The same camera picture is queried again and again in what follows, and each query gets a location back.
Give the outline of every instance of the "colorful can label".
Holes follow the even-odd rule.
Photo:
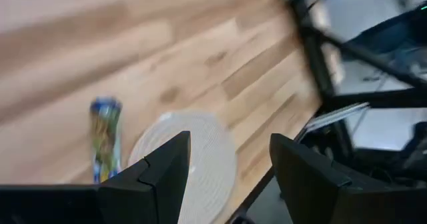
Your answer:
[[[97,98],[90,107],[93,180],[101,183],[120,171],[121,103],[113,97]]]

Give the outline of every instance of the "can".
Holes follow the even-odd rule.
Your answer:
[[[121,171],[121,103],[114,97],[98,97],[90,106],[93,181],[101,183]]]

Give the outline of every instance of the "white coiled rope mat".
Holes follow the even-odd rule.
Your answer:
[[[135,144],[128,166],[181,131],[190,131],[191,157],[178,223],[208,224],[224,208],[236,178],[234,143],[212,114],[181,111],[162,115]]]

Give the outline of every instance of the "black metal frame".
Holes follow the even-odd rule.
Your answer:
[[[304,46],[304,52],[308,60],[310,71],[312,72],[320,98],[323,102],[322,107],[317,113],[318,115],[356,103],[369,103],[371,108],[427,107],[427,96],[425,95],[427,91],[427,81],[412,74],[401,73],[387,65],[386,60],[375,57],[369,51],[353,45],[344,44],[344,42],[340,41],[338,38],[316,29],[312,24],[310,15],[308,15],[309,7],[306,5],[305,0],[284,0],[284,2],[292,10],[292,16],[296,22],[297,31],[302,45]],[[393,76],[412,88],[399,91],[337,95],[328,66],[326,65],[326,59],[321,49],[323,43],[332,44],[340,51],[362,60],[365,64],[371,65]],[[334,133],[336,142],[339,144],[338,149],[341,153],[338,153],[338,156],[342,157],[339,162],[352,167],[354,160],[353,144],[346,122],[337,121],[328,128]],[[305,134],[306,132],[303,130],[296,137],[295,141],[299,143]],[[253,221],[247,218],[246,211],[273,177],[273,170],[270,169],[232,215],[228,223],[253,223]]]

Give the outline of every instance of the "desk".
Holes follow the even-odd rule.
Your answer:
[[[320,106],[280,0],[4,1],[2,183],[90,183],[96,96],[123,103],[124,167],[162,113],[202,109],[236,144],[223,223],[270,168],[270,134],[295,137]]]

